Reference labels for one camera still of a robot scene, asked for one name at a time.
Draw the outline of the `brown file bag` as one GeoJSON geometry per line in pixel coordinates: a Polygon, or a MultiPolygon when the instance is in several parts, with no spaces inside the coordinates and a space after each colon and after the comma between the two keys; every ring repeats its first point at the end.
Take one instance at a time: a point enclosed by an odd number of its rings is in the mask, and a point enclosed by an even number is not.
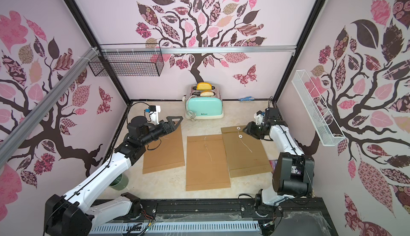
{"type": "Polygon", "coordinates": [[[221,129],[231,178],[272,172],[262,141],[243,132],[245,126],[221,129]]]}
{"type": "Polygon", "coordinates": [[[161,138],[162,142],[143,155],[143,174],[185,166],[181,128],[161,138]]]}
{"type": "Polygon", "coordinates": [[[186,190],[202,191],[231,187],[222,135],[188,136],[186,190]]]}

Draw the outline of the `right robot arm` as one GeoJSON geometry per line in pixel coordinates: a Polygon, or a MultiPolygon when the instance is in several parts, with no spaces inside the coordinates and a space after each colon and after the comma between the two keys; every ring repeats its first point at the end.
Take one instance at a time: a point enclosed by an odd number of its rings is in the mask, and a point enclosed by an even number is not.
{"type": "Polygon", "coordinates": [[[258,111],[254,119],[243,132],[259,140],[274,142],[279,151],[271,186],[255,195],[255,211],[266,216],[284,201],[313,196],[315,162],[293,140],[278,108],[258,111]]]}

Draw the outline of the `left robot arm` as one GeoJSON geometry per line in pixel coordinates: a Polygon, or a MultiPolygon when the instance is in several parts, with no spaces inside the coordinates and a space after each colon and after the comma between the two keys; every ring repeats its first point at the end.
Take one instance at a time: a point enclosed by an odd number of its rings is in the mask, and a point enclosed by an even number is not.
{"type": "Polygon", "coordinates": [[[176,131],[181,116],[169,116],[156,124],[144,116],[128,123],[128,134],[111,157],[92,175],[62,196],[53,195],[45,204],[43,233],[50,236],[87,236],[94,228],[124,216],[138,202],[135,196],[121,196],[93,206],[94,201],[114,180],[133,166],[146,152],[146,146],[176,131]]]}

